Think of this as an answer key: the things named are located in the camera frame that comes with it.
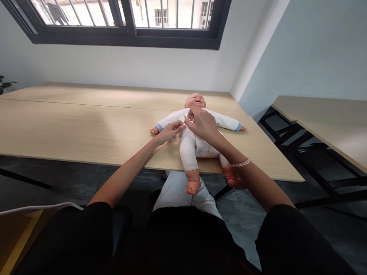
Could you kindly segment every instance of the doll face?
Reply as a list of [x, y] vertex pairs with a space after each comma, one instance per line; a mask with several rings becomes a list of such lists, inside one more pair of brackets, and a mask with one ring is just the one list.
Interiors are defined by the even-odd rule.
[[206, 107], [206, 102], [204, 100], [204, 97], [201, 94], [192, 94], [190, 95], [185, 102], [184, 107], [190, 108], [191, 106], [198, 106], [201, 108]]

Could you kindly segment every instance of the silver bracelet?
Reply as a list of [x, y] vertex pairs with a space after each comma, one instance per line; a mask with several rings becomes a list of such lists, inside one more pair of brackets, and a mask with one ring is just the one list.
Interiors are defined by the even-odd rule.
[[250, 159], [247, 159], [246, 161], [241, 162], [241, 163], [237, 163], [237, 164], [229, 164], [229, 162], [227, 162], [227, 166], [228, 167], [242, 167], [242, 166], [245, 166], [245, 165], [249, 164], [250, 162], [251, 162]]

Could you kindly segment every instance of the hand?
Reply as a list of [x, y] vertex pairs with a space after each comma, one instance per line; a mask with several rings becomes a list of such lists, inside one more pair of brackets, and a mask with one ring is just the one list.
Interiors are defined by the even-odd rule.
[[182, 121], [175, 121], [168, 123], [166, 127], [155, 138], [159, 139], [160, 145], [173, 138], [178, 133], [182, 132], [186, 128], [186, 125]]
[[159, 129], [157, 127], [154, 127], [152, 129], [150, 129], [150, 133], [153, 135], [158, 135], [159, 134]]
[[197, 136], [211, 145], [222, 137], [218, 131], [215, 118], [200, 107], [191, 106], [185, 118], [185, 124]]

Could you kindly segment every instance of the window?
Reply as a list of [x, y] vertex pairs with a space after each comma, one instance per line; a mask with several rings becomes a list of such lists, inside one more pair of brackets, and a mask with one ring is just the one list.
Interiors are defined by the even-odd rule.
[[214, 2], [210, 3], [210, 11], [209, 11], [209, 15], [207, 17], [206, 12], [208, 10], [208, 3], [209, 2], [203, 2], [201, 4], [199, 29], [209, 29], [210, 28], [210, 20], [211, 20], [212, 14], [213, 14]]
[[212, 50], [220, 48], [231, 5], [231, 0], [0, 1], [34, 44]]
[[[163, 9], [164, 13], [164, 25], [168, 26], [168, 9]], [[154, 10], [154, 15], [156, 19], [156, 26], [162, 26], [162, 13], [160, 9]]]

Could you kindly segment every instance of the black metal table frame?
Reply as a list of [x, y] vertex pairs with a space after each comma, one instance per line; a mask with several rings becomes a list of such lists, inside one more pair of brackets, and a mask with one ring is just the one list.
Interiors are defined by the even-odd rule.
[[46, 188], [46, 189], [53, 188], [52, 185], [49, 185], [49, 184], [46, 184], [46, 183], [42, 183], [40, 181], [33, 180], [31, 178], [27, 178], [25, 176], [18, 175], [16, 173], [13, 173], [13, 172], [10, 172], [10, 171], [1, 169], [1, 168], [0, 168], [0, 175], [5, 176], [5, 177], [8, 177], [8, 178], [15, 179], [15, 180], [23, 181], [25, 183], [29, 183], [29, 184], [32, 184], [32, 185], [36, 185], [36, 186], [39, 186], [39, 187], [43, 187], [43, 188]]
[[[275, 139], [274, 144], [280, 149], [281, 145], [289, 140], [291, 137], [293, 137], [295, 134], [297, 134], [299, 131], [304, 130], [302, 126], [297, 124], [296, 122], [292, 123], [289, 122], [286, 118], [284, 118], [278, 111], [271, 108], [271, 113], [263, 116], [260, 119], [260, 123], [263, 125], [263, 127], [271, 134], [271, 136]], [[278, 131], [273, 130], [270, 125], [266, 122], [266, 120], [272, 116], [279, 116], [284, 122], [288, 124], [287, 127], [280, 129]], [[298, 209], [302, 208], [308, 208], [308, 207], [316, 207], [316, 206], [322, 206], [322, 205], [328, 205], [328, 204], [336, 204], [336, 203], [342, 203], [342, 202], [353, 202], [353, 201], [362, 201], [367, 199], [367, 190], [361, 190], [356, 192], [351, 192], [347, 194], [339, 194], [335, 188], [342, 187], [342, 186], [355, 186], [355, 185], [366, 185], [367, 184], [367, 176], [361, 176], [357, 172], [355, 172], [352, 168], [347, 166], [343, 161], [341, 161], [341, 157], [335, 156], [332, 153], [330, 153], [330, 150], [328, 150], [328, 145], [324, 143], [317, 143], [312, 144], [309, 147], [300, 147], [303, 143], [310, 140], [313, 136], [310, 132], [305, 132], [302, 136], [291, 142], [288, 146], [286, 146], [284, 149], [281, 149], [281, 152], [283, 154], [293, 154], [298, 161], [301, 163], [301, 165], [306, 169], [306, 171], [315, 179], [315, 181], [325, 190], [325, 192], [329, 195], [329, 197], [322, 198], [322, 199], [316, 199], [311, 201], [305, 201], [305, 202], [299, 202], [296, 203], [295, 206]], [[333, 159], [335, 159], [340, 165], [342, 165], [345, 169], [347, 169], [350, 173], [352, 173], [355, 178], [350, 179], [343, 179], [343, 180], [336, 180], [336, 181], [327, 181], [325, 180], [315, 168], [310, 165], [310, 163], [307, 162], [302, 157], [303, 153], [312, 151], [312, 150], [323, 150], [326, 152], [329, 156], [331, 156]], [[230, 194], [229, 192], [233, 192], [233, 188], [230, 186], [224, 187], [221, 191], [219, 191], [215, 196], [214, 199], [218, 201], [219, 199], [222, 199], [224, 196], [227, 196]]]

